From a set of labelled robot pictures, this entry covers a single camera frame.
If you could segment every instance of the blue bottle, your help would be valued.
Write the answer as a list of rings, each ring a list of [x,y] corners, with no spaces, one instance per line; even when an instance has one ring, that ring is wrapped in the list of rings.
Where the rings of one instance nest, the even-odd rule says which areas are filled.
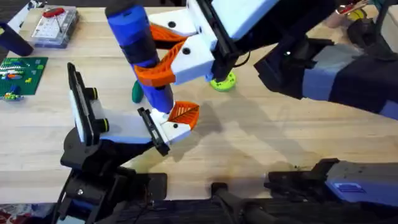
[[[127,61],[134,66],[151,68],[159,63],[155,42],[144,8],[134,1],[116,1],[105,9],[108,23]],[[173,92],[170,85],[145,86],[140,83],[152,107],[169,113],[173,108]]]
[[[23,57],[30,55],[33,51],[33,47],[28,42],[3,22],[0,22],[0,45]]]

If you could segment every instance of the plastic box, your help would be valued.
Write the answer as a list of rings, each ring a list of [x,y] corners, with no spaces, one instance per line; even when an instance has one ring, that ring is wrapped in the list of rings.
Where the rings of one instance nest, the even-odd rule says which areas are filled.
[[[41,17],[32,33],[31,43],[35,47],[60,48],[67,47],[79,20],[75,6],[45,6],[44,11],[62,7],[65,12],[53,18]]]

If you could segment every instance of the white plastic bracket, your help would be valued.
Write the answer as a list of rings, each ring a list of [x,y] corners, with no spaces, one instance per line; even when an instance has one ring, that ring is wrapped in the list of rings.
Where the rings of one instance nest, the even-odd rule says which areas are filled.
[[[190,19],[188,9],[151,14],[148,18],[151,23],[167,28],[183,37],[197,33],[196,27]]]
[[[81,142],[84,142],[84,129],[78,114],[76,99],[70,90],[70,103]],[[152,141],[144,120],[138,112],[126,114],[113,110],[104,110],[99,100],[90,101],[95,119],[108,119],[109,131],[101,133],[100,139],[107,139],[116,143],[146,144]],[[191,133],[188,124],[167,121],[169,116],[153,109],[150,113],[163,142],[167,145],[183,140]]]
[[[279,0],[213,0],[217,13],[229,37],[239,40],[267,14]]]
[[[187,8],[189,10],[189,16],[193,21],[196,30],[199,34],[202,34],[203,40],[205,41],[208,49],[214,51],[217,44],[217,37],[206,20],[205,15],[203,15],[197,0],[188,0]]]
[[[214,61],[214,56],[206,47],[202,34],[188,37],[172,63],[174,84],[179,85],[200,76],[208,76]]]

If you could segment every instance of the wooden surface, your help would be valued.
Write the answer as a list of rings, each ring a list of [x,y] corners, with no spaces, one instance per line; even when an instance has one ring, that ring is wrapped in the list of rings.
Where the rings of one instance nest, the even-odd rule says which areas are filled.
[[[172,8],[147,8],[156,13]],[[54,202],[67,178],[59,163],[63,140],[73,127],[67,62],[95,86],[105,108],[135,113],[135,77],[102,8],[79,10],[81,21],[66,50],[35,49],[49,57],[37,94],[18,103],[0,101],[0,203]],[[21,30],[28,38],[40,17],[29,13]],[[319,25],[312,37],[347,42],[339,29]],[[139,172],[169,175],[168,199],[209,197],[214,181],[243,197],[266,197],[264,176],[273,170],[311,169],[326,157],[355,162],[397,162],[398,122],[333,103],[295,100],[272,93],[252,66],[272,47],[257,50],[234,70],[236,88],[214,91],[203,78],[173,86],[176,100],[201,105],[193,134],[162,157],[150,150],[126,164]]]

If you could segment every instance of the screw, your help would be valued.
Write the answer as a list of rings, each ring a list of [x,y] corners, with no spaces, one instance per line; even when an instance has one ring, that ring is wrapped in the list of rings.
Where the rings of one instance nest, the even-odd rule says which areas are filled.
[[[169,26],[170,28],[174,28],[174,27],[176,26],[176,23],[175,23],[174,21],[170,21],[170,22],[168,23],[168,26]]]
[[[182,53],[185,54],[185,55],[188,55],[188,54],[191,53],[191,49],[189,49],[188,47],[185,47],[185,48],[182,49]]]

